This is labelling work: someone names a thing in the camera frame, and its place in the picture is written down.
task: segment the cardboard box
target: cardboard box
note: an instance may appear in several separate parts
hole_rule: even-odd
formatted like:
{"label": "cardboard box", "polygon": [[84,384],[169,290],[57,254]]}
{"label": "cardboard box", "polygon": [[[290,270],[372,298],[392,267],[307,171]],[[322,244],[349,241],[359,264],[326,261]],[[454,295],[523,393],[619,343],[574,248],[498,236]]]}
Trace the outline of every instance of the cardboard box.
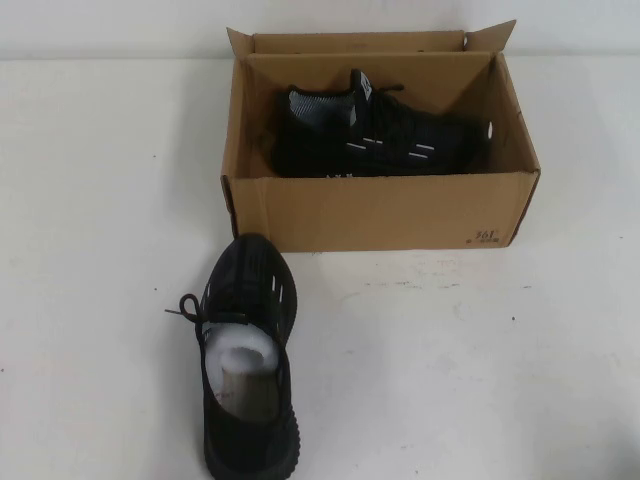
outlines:
{"label": "cardboard box", "polygon": [[[222,185],[235,235],[284,252],[504,247],[540,175],[501,53],[515,20],[478,32],[244,35],[236,56]],[[447,176],[279,178],[269,167],[274,97],[348,88],[361,69],[414,108],[492,122],[486,165]]]}

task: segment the black shoelace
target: black shoelace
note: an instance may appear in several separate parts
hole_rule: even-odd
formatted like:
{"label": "black shoelace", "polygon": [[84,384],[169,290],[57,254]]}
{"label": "black shoelace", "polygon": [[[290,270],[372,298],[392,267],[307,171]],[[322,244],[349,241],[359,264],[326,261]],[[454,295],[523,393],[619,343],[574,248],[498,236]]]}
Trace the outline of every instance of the black shoelace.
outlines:
{"label": "black shoelace", "polygon": [[[187,300],[191,300],[193,302],[196,313],[190,313],[187,311]],[[198,302],[198,297],[196,297],[193,293],[187,293],[186,295],[182,296],[182,298],[180,299],[179,312],[166,309],[165,312],[173,313],[175,315],[182,315],[184,318],[195,324],[202,324],[205,322],[204,314],[202,313],[202,309],[200,308],[200,302]]]}
{"label": "black shoelace", "polygon": [[404,85],[392,85],[374,90],[371,97],[373,140],[382,141],[392,158],[406,157],[415,143],[415,112],[387,93],[402,90]]}

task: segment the white background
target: white background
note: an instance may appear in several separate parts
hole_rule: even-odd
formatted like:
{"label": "white background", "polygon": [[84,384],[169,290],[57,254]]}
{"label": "white background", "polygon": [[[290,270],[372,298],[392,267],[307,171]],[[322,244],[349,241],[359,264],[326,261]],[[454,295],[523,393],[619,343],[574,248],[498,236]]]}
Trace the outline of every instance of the white background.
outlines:
{"label": "white background", "polygon": [[3,0],[0,58],[224,57],[226,26],[472,31],[512,18],[512,52],[640,50],[636,0]]}
{"label": "white background", "polygon": [[[515,57],[505,249],[286,255],[294,480],[640,478],[637,57]],[[0,62],[0,479],[196,480],[232,62]]]}

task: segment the shoe tongue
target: shoe tongue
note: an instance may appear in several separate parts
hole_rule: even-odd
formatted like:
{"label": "shoe tongue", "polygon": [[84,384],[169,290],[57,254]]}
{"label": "shoe tongue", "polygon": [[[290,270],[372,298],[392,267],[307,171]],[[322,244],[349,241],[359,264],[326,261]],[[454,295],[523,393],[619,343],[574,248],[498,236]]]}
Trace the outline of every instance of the shoe tongue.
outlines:
{"label": "shoe tongue", "polygon": [[360,70],[351,70],[351,89],[354,93],[354,107],[351,111],[351,127],[362,130],[365,119],[369,117],[373,88],[367,76]]}

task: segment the white table surface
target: white table surface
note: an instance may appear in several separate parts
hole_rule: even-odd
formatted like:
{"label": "white table surface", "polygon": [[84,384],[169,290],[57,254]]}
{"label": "white table surface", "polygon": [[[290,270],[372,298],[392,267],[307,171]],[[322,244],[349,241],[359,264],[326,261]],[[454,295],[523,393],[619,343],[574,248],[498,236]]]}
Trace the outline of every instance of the white table surface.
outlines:
{"label": "white table surface", "polygon": [[[286,255],[299,479],[640,478],[640,58],[509,57],[500,250]],[[200,479],[231,61],[0,63],[0,479]]]}

